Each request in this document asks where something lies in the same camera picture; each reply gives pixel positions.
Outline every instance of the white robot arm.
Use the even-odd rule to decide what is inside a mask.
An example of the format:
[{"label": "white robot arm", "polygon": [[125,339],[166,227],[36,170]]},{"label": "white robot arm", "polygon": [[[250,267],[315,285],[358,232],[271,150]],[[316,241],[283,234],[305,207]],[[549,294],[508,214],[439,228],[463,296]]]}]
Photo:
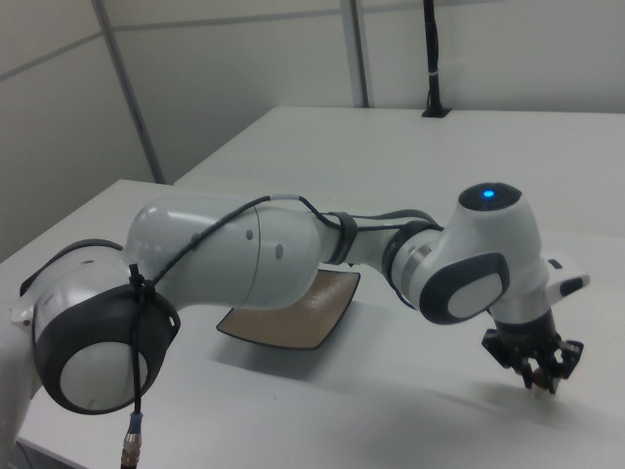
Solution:
[{"label": "white robot arm", "polygon": [[[299,200],[311,211],[264,204],[276,199]],[[72,411],[106,413],[135,401],[139,414],[141,394],[180,327],[177,311],[288,306],[311,286],[319,263],[372,266],[435,323],[489,311],[496,329],[486,332],[484,347],[526,387],[554,393],[583,346],[561,340],[551,305],[589,278],[540,249],[529,204],[499,183],[462,192],[445,229],[415,210],[323,215],[294,195],[240,207],[157,200],[137,216],[123,249],[102,240],[73,244],[24,283],[19,300],[0,305],[0,467],[41,384]],[[132,436],[139,433],[127,436],[124,467],[136,464]]]}]

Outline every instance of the white table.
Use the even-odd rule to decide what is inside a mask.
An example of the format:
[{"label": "white table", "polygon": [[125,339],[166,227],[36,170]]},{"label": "white table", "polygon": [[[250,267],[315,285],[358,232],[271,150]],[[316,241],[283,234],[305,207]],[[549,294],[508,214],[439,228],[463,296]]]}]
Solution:
[{"label": "white table", "polygon": [[[321,118],[325,111],[327,118]],[[419,135],[427,134],[419,130],[421,125],[434,132],[437,126],[448,125],[421,124],[411,117],[416,111],[396,113],[381,111],[380,118],[387,116],[397,125],[412,119]],[[411,205],[443,219],[450,216],[457,193],[472,179],[506,179],[528,193],[520,184],[522,178],[503,178],[508,167],[504,162],[497,163],[499,172],[492,165],[484,166],[491,168],[484,178],[477,169],[467,169],[437,182],[428,175],[444,174],[442,169],[449,163],[415,152],[414,167],[423,170],[415,177],[408,175],[401,166],[389,164],[401,161],[394,156],[400,148],[405,148],[401,157],[408,156],[407,138],[403,143],[388,142],[384,162],[389,163],[374,174],[372,155],[380,153],[365,150],[361,140],[383,148],[370,135],[377,124],[357,129],[376,121],[377,115],[378,111],[344,109],[274,110],[177,184],[245,196],[301,192],[325,208],[375,211]],[[522,120],[512,117],[511,125]],[[537,118],[559,121],[556,114]],[[561,118],[583,120],[583,116]],[[284,134],[282,125],[290,131]],[[353,138],[358,153],[346,152],[344,132],[358,134]],[[388,137],[389,132],[380,131],[378,137]],[[309,134],[316,134],[316,139],[308,138]],[[445,142],[451,140],[453,136],[445,135]],[[332,143],[342,150],[332,154],[342,157],[330,166],[327,153]],[[275,156],[280,149],[284,152]],[[615,147],[604,154],[615,161],[614,151]],[[322,155],[321,163],[313,160],[315,155]],[[489,154],[483,158],[497,161]],[[358,164],[351,166],[350,161]],[[324,172],[328,177],[321,179]],[[369,179],[354,179],[348,186],[345,183],[354,172],[359,177],[369,172]],[[509,171],[512,176],[517,172]],[[317,179],[308,179],[311,174]],[[572,171],[566,177],[572,178]],[[541,178],[547,176],[536,172],[536,179]],[[407,187],[411,180],[414,186]],[[562,198],[554,196],[554,188],[545,192],[549,197],[541,197],[539,181],[529,177],[527,181],[534,191],[530,201],[539,213],[543,204],[565,205],[563,199],[578,196],[560,181]],[[612,187],[606,190],[616,193]],[[5,261],[0,266],[2,298],[13,298],[21,280],[61,247],[94,236],[123,242],[145,202],[193,191],[117,183]],[[399,198],[394,200],[394,193]],[[421,203],[423,195],[428,197]],[[621,355],[625,321],[620,317],[625,304],[621,267],[625,238],[618,231],[622,221],[611,221],[614,209],[612,200],[606,209],[610,217],[602,218],[598,210],[585,214],[593,226],[580,230],[601,229],[604,234],[574,233],[574,227],[541,231],[545,249],[566,251],[592,276],[590,287],[555,308],[562,335],[586,345],[582,363],[562,383],[557,396],[524,390],[519,377],[488,355],[479,344],[492,326],[486,315],[454,326],[435,326],[403,307],[379,275],[362,269],[353,305],[334,335],[315,352],[264,349],[228,338],[215,330],[225,308],[183,310],[180,335],[144,400],[141,467],[620,467],[625,459]],[[549,227],[549,222],[541,221],[541,227]],[[574,225],[577,220],[572,217],[562,223]],[[113,467],[118,464],[130,411],[74,415],[40,392],[21,437],[76,467]]]}]

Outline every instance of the black cable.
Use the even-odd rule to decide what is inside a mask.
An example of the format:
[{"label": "black cable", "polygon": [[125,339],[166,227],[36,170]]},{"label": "black cable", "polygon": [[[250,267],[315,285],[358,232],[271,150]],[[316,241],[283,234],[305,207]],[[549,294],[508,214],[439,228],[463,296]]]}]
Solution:
[{"label": "black cable", "polygon": [[141,413],[141,369],[139,367],[139,319],[141,318],[141,312],[146,304],[146,293],[143,290],[139,301],[137,302],[137,309],[133,317],[133,327],[131,336],[131,348],[132,348],[132,360],[133,360],[133,384],[135,388],[135,413]]},{"label": "black cable", "polygon": [[[217,222],[212,224],[210,227],[208,227],[202,233],[192,237],[190,242],[188,242],[185,246],[183,246],[178,251],[178,253],[165,265],[165,267],[163,267],[163,269],[160,272],[158,272],[158,274],[156,274],[156,276],[154,276],[153,280],[151,281],[150,288],[154,288],[156,286],[156,284],[158,284],[163,279],[163,277],[165,277],[165,275],[181,259],[183,259],[183,257],[185,257],[191,250],[195,249],[209,235],[211,235],[212,233],[216,232],[218,229],[223,227],[225,224],[227,224],[228,222],[230,222],[234,218],[236,218],[239,215],[241,215],[246,210],[248,210],[248,209],[250,209],[252,207],[255,207],[256,205],[259,205],[260,203],[267,202],[267,201],[270,201],[270,200],[278,200],[278,199],[299,200],[304,205],[306,205],[306,207],[313,213],[313,215],[319,221],[321,221],[321,223],[323,223],[324,225],[326,225],[326,226],[328,226],[330,228],[333,228],[335,230],[341,230],[342,229],[340,224],[332,222],[331,220],[329,220],[321,212],[319,212],[314,207],[314,205],[312,205],[306,198],[304,198],[301,195],[298,195],[297,198],[295,196],[292,197],[292,198],[289,198],[289,197],[281,197],[281,196],[271,197],[270,195],[265,195],[263,197],[256,198],[256,199],[254,199],[254,200],[252,200],[250,202],[247,202],[247,203],[241,205],[240,207],[238,207],[235,210],[231,211],[230,213],[228,213],[227,215],[225,215],[224,217],[219,219]],[[384,219],[391,219],[394,216],[398,216],[398,217],[401,217],[401,218],[408,218],[408,217],[422,218],[422,219],[425,219],[425,220],[428,220],[428,221],[431,221],[431,222],[435,223],[434,219],[432,217],[430,217],[430,215],[428,215],[425,212],[421,212],[420,210],[400,210],[400,211],[397,211],[397,212],[390,212],[390,213],[377,215],[377,216],[356,216],[356,218],[369,219],[369,220],[384,220]],[[371,227],[358,227],[358,231],[359,232],[374,232],[374,231],[381,231],[381,230],[398,230],[402,226],[403,225],[382,225],[382,226],[371,226]],[[143,308],[144,308],[144,306],[146,304],[146,281],[144,279],[142,279],[142,283],[143,283],[143,285],[141,286],[141,292],[140,292],[140,295],[139,295],[139,300],[138,300],[138,303],[137,303],[137,310],[135,312],[135,316],[134,316],[134,319],[133,319],[133,325],[132,325],[132,331],[131,331],[131,334],[132,334],[131,335],[131,348],[132,348],[133,382],[134,382],[134,392],[135,392],[135,413],[136,414],[140,414],[141,413],[141,403],[142,403],[142,400],[141,400],[141,373],[140,373],[140,364],[139,364],[139,347],[138,347],[138,340],[139,339],[138,339],[138,336],[139,336],[139,321],[140,321],[140,318],[141,318],[141,313],[143,311]],[[410,305],[409,303],[407,303],[405,301],[405,299],[403,299],[402,295],[396,289],[396,287],[394,287],[394,289],[396,290],[396,293],[397,293],[397,296],[399,297],[399,299],[404,304],[409,306],[410,308],[413,308],[412,305]]]},{"label": "black cable", "polygon": [[28,457],[28,454],[26,453],[26,450],[24,449],[23,445],[20,442],[16,442],[16,447],[18,447],[21,450],[21,454],[23,454],[23,458],[26,461],[26,464],[28,464],[28,467],[30,469],[34,469],[34,466],[32,465],[32,462],[30,462],[30,458]]}]

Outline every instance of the table surface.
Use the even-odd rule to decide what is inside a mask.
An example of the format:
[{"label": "table surface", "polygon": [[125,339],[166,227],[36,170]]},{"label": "table surface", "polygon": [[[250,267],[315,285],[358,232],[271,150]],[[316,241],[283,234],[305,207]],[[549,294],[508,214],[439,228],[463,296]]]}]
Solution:
[{"label": "table surface", "polygon": [[625,114],[277,107],[176,186],[448,217],[458,194],[519,188],[544,228],[625,237]]},{"label": "table surface", "polygon": [[[443,174],[442,168],[450,168],[443,153],[440,159],[410,152],[407,142],[388,143],[382,153],[366,149],[363,139],[381,149],[380,139],[388,138],[394,127],[389,124],[387,131],[380,130],[374,138],[376,122],[390,120],[399,126],[411,119],[414,133],[422,137],[427,129],[436,132],[441,125],[420,121],[413,114],[418,113],[275,109],[192,170],[177,187],[120,181],[95,197],[0,265],[2,298],[17,296],[24,278],[76,239],[104,237],[123,243],[139,209],[162,196],[208,191],[247,198],[261,192],[301,192],[324,208],[375,211],[414,206],[444,220],[451,215],[457,193],[469,183],[501,180],[507,174],[505,163],[486,154],[491,147],[482,155],[488,162],[484,178],[478,179],[479,170],[468,165],[450,172],[449,178],[439,183],[436,177]],[[449,117],[454,114],[455,119],[471,121],[471,113],[452,112]],[[473,114],[476,119],[490,120],[492,126],[510,117],[511,128],[535,115],[538,120],[551,120],[555,135],[561,135],[559,122],[562,128],[584,119],[604,121],[605,127],[612,122],[614,128],[625,123],[622,116]],[[370,126],[369,130],[360,125]],[[283,126],[290,131],[282,132]],[[503,127],[499,122],[498,130],[487,128],[485,132],[501,134]],[[542,135],[542,125],[535,129]],[[350,132],[356,135],[346,139],[344,134]],[[471,132],[458,132],[471,140]],[[412,138],[408,134],[412,131],[404,136],[406,141]],[[299,149],[297,135],[302,141]],[[453,134],[437,135],[441,148],[452,145]],[[616,134],[613,137],[622,141]],[[345,151],[346,140],[354,142],[354,152]],[[557,148],[556,140],[554,137],[552,150]],[[329,156],[332,142],[343,151],[332,150]],[[562,145],[570,149],[569,144]],[[611,149],[604,155],[615,165],[622,164],[616,161],[614,143],[602,145]],[[473,152],[468,154],[478,158],[478,146],[474,142]],[[526,147],[535,145],[527,143]],[[403,154],[396,156],[400,148],[404,148]],[[282,156],[275,156],[279,151]],[[377,174],[372,160],[375,153],[392,163],[379,168]],[[319,154],[321,162],[316,162]],[[409,154],[414,167],[421,167],[414,178],[399,165]],[[553,167],[551,159],[556,157],[568,158],[568,153],[552,155],[542,164],[543,169]],[[530,161],[523,167],[531,165]],[[536,212],[543,204],[556,202],[568,208],[571,198],[579,197],[578,188],[568,186],[575,181],[568,169],[561,172],[564,179],[556,174],[548,178],[541,170],[533,181],[529,171],[518,174],[516,161],[509,165],[513,169],[510,175],[519,177],[507,181],[524,189],[521,183],[527,178],[530,188],[525,192],[531,192]],[[369,179],[353,179],[353,166],[358,168],[358,177],[371,172]],[[596,191],[599,171],[586,176],[592,182],[588,189]],[[538,182],[548,179],[558,182],[561,195],[554,196],[553,188],[543,192]],[[618,194],[612,186],[617,179],[604,169],[607,194]],[[410,180],[414,186],[405,187]],[[395,202],[394,192],[399,194]],[[421,200],[422,195],[428,196],[423,203],[406,203]],[[591,286],[554,308],[564,338],[586,345],[581,364],[555,397],[525,390],[518,376],[502,369],[481,347],[483,333],[492,326],[487,315],[453,326],[428,323],[403,307],[377,273],[359,268],[362,279],[354,302],[329,340],[313,352],[267,349],[217,332],[215,326],[226,308],[184,309],[180,335],[144,399],[141,466],[620,467],[625,459],[625,367],[620,355],[625,352],[625,321],[620,317],[625,304],[620,266],[625,258],[625,238],[619,231],[622,221],[612,223],[619,198],[606,200],[609,217],[600,216],[599,209],[580,210],[580,218],[592,223],[577,225],[575,217],[539,220],[544,249],[567,252],[588,269],[592,279]],[[545,216],[549,210],[547,207],[541,213]],[[113,467],[118,464],[130,411],[97,417],[75,415],[41,391],[33,399],[21,438],[75,467]]]}]

